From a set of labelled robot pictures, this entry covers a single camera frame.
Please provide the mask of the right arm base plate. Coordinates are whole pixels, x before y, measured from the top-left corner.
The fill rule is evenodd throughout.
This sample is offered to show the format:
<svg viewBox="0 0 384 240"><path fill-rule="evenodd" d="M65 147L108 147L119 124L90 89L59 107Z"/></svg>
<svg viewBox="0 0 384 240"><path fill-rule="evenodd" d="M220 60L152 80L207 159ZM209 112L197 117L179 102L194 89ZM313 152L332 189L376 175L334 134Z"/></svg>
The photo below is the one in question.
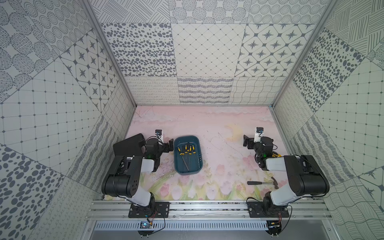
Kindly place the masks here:
<svg viewBox="0 0 384 240"><path fill-rule="evenodd" d="M290 212L284 206L264 207L264 204L257 201L247 202L250 218L288 218Z"/></svg>

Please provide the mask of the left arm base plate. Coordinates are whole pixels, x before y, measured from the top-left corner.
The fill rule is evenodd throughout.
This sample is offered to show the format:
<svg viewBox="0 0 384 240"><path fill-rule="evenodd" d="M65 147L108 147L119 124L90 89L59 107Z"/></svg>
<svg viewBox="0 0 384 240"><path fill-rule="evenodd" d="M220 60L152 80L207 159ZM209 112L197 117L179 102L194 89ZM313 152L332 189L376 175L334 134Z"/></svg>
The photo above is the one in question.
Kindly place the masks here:
<svg viewBox="0 0 384 240"><path fill-rule="evenodd" d="M131 205L129 218L167 218L169 216L170 202L154 202L148 207Z"/></svg>

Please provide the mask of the file tool black yellow handle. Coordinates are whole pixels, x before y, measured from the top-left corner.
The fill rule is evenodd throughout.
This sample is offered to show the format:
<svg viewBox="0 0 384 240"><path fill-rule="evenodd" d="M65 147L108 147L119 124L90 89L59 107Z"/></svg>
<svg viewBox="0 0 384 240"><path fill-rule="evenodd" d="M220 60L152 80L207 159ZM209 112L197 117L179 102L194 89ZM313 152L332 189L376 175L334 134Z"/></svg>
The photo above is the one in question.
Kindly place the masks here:
<svg viewBox="0 0 384 240"><path fill-rule="evenodd" d="M188 167L188 165L187 165L187 162L186 162L186 160L185 160L185 158L184 158L184 155L185 155L185 154L181 151L180 147L177 147L177 149L178 149L178 151L179 151L180 156L182 157L182 160L183 160L183 163L184 163L186 169L189 170L189 167Z"/></svg>

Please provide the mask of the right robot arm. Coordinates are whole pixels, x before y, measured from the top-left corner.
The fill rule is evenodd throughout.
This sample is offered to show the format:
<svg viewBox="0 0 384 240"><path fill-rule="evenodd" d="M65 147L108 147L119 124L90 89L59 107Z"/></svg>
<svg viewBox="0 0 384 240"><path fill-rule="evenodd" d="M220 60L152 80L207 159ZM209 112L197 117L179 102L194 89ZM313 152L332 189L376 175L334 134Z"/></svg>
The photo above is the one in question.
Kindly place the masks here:
<svg viewBox="0 0 384 240"><path fill-rule="evenodd" d="M301 198L323 197L330 184L311 155L280 156L274 150L273 139L269 137L249 138L244 135L243 146L255 151L255 161L264 171L286 172L288 183L279 187L272 181L275 190L268 192L263 199L263 209L286 207Z"/></svg>

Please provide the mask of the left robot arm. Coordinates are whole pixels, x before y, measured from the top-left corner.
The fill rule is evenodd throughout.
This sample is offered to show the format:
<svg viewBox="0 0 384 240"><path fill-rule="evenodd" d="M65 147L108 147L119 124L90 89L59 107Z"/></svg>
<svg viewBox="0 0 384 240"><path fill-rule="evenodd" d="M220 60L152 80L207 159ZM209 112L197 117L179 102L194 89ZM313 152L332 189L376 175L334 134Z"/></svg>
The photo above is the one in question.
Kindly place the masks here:
<svg viewBox="0 0 384 240"><path fill-rule="evenodd" d="M102 182L102 193L154 210L155 197L140 186L140 176L157 171L161 155L174 150L174 140L163 143L156 136L145 139L137 134L114 144L113 149L115 158Z"/></svg>

